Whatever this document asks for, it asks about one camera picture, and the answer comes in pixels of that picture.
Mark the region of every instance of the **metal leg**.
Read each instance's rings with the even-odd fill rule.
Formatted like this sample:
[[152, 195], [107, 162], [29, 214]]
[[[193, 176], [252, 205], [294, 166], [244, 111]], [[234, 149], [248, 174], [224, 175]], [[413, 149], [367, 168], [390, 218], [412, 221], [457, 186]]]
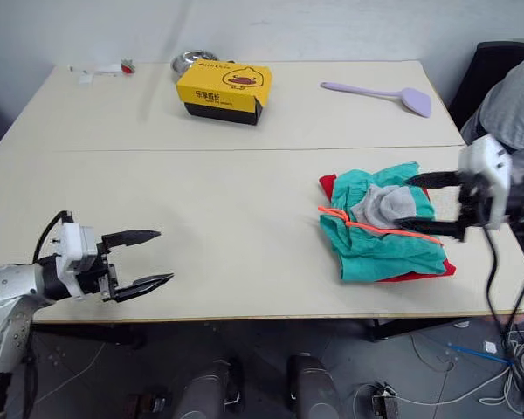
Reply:
[[173, 419], [219, 419], [244, 406], [242, 367], [237, 359], [214, 361], [186, 386]]
[[146, 337], [132, 325], [67, 325], [33, 323], [31, 328], [39, 333], [52, 333], [59, 336], [69, 336], [100, 342], [114, 343], [115, 345], [130, 345], [134, 348], [142, 347]]
[[310, 355], [295, 355], [287, 363], [288, 403], [298, 419], [341, 419], [341, 400], [330, 373]]
[[371, 340], [383, 340], [401, 336], [408, 333], [416, 332], [417, 330], [430, 329], [433, 327], [459, 323], [467, 320], [467, 317], [450, 317], [438, 319], [398, 319], [392, 320], [388, 323], [379, 326], [373, 326], [369, 329], [369, 337]]

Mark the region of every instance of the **stainless steel bowl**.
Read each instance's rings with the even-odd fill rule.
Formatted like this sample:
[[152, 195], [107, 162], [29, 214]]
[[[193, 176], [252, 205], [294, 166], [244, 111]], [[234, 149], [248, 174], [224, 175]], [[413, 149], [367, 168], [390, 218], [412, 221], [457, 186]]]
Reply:
[[200, 58], [211, 59], [211, 60], [217, 61], [217, 56], [208, 51], [203, 51], [203, 50], [186, 51], [180, 55], [177, 55], [173, 59], [173, 62], [171, 63], [171, 67], [176, 72], [176, 74], [178, 74], [178, 76], [181, 77], [190, 68], [190, 66], [197, 59], [200, 59]]

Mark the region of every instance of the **person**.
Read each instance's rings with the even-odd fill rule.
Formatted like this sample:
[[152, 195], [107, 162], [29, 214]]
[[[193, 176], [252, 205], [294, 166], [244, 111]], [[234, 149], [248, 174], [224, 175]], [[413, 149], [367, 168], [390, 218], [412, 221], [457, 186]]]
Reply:
[[524, 61], [496, 84], [462, 127], [466, 144], [489, 133], [511, 155], [513, 181], [524, 176]]

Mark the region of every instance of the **table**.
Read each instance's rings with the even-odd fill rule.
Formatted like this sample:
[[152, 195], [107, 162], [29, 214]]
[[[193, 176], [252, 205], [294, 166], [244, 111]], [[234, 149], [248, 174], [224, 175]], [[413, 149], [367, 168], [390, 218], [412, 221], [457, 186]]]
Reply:
[[[138, 65], [132, 77], [56, 68], [10, 131], [0, 152], [445, 147], [464, 142], [417, 61], [274, 62], [268, 106], [256, 127], [192, 117], [169, 65]], [[431, 96], [429, 119], [399, 100], [322, 89], [336, 81], [379, 90], [412, 86]]]
[[[56, 68], [0, 143], [0, 264], [26, 263], [58, 210], [99, 235], [155, 229], [156, 240], [116, 249], [121, 283], [175, 277], [117, 305], [65, 300], [38, 322], [173, 319], [426, 318], [488, 314], [490, 254], [478, 230], [445, 238], [451, 278], [346, 284], [319, 224], [321, 175], [418, 161], [454, 169], [464, 144], [417, 61], [258, 63], [273, 73], [256, 127], [188, 115], [168, 65], [130, 77]], [[330, 92], [321, 81], [427, 92], [433, 115], [396, 100]], [[456, 215], [456, 191], [433, 190], [439, 218]], [[524, 257], [507, 226], [493, 300], [508, 313]]]
[[[450, 317], [487, 314], [490, 253], [478, 229], [443, 239], [451, 278], [346, 284], [322, 235], [318, 178], [419, 161], [454, 169], [460, 147], [332, 150], [0, 153], [0, 264], [28, 262], [58, 210], [106, 234], [132, 228], [157, 239], [117, 249], [122, 282], [173, 271], [162, 288], [123, 304], [60, 301], [37, 321]], [[433, 190], [440, 218], [455, 216], [455, 189]], [[493, 287], [500, 313], [514, 304], [524, 257], [507, 226]]]

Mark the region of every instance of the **purple spatula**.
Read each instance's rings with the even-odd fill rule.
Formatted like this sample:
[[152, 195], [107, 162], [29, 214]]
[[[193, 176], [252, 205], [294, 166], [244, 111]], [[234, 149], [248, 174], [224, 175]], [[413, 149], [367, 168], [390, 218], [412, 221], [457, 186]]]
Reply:
[[321, 87], [330, 90], [337, 90], [338, 92], [376, 94], [379, 96], [393, 96], [396, 98], [401, 98], [402, 103], [411, 111], [417, 113], [418, 115], [424, 116], [425, 118], [429, 118], [431, 116], [431, 98], [429, 95], [411, 87], [406, 87], [400, 92], [378, 92], [377, 90], [341, 85], [339, 83], [330, 83], [327, 81], [321, 83]]

